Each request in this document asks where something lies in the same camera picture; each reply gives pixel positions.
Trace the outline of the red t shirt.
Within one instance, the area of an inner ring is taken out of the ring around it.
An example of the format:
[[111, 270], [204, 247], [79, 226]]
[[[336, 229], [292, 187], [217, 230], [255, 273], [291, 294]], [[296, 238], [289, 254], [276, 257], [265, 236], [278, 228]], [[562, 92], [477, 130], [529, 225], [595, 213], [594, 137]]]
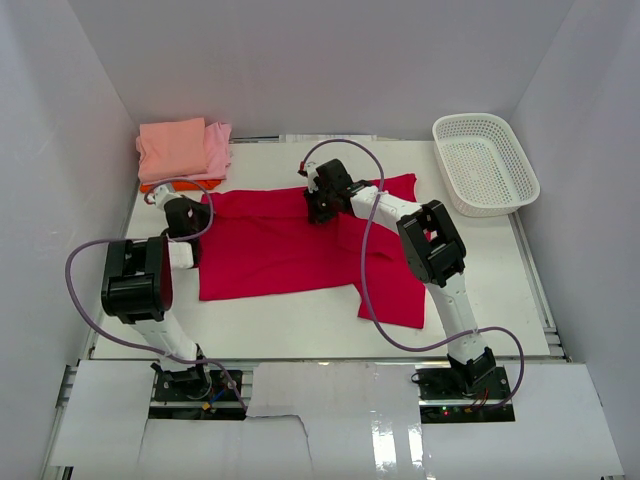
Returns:
[[366, 222], [341, 214], [310, 224], [303, 188], [213, 193], [215, 219], [200, 239], [199, 298], [230, 300], [352, 285], [363, 319], [421, 329], [425, 288], [410, 272], [399, 238], [373, 225], [360, 253]]

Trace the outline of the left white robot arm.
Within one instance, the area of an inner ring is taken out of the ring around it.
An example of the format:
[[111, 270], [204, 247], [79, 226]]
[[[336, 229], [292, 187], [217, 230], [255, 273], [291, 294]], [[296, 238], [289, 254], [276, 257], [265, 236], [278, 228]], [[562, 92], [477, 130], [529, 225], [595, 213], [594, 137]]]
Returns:
[[211, 387], [211, 374], [195, 365], [204, 354], [172, 312], [172, 272], [196, 269], [202, 256], [199, 237], [212, 226], [212, 207], [183, 196], [161, 202], [167, 228], [146, 240], [108, 244], [101, 289], [106, 315], [136, 330], [161, 357], [160, 367], [179, 372], [177, 387], [199, 399]]

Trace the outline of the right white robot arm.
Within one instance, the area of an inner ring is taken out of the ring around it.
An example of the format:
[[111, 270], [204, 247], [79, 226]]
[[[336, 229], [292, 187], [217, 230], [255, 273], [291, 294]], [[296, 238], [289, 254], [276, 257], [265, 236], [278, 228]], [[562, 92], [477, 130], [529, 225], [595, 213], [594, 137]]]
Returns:
[[453, 390], [472, 399], [484, 391], [496, 362], [479, 332], [464, 278], [466, 247], [439, 201], [419, 204], [374, 185], [354, 181], [338, 159], [308, 167], [298, 174], [307, 179], [304, 191], [309, 221], [325, 223], [339, 214], [366, 221], [360, 253], [361, 282], [366, 282], [366, 250], [373, 225], [396, 234], [406, 264], [428, 290], [446, 335], [447, 359]]

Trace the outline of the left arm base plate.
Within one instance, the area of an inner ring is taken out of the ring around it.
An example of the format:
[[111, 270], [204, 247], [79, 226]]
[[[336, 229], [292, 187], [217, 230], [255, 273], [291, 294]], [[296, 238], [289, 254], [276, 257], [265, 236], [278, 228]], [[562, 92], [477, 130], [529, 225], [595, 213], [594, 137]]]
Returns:
[[229, 371], [231, 380], [219, 370], [208, 372], [207, 380], [172, 382], [157, 374], [151, 394], [148, 418], [181, 421], [243, 421], [244, 408], [233, 386], [242, 392], [244, 373]]

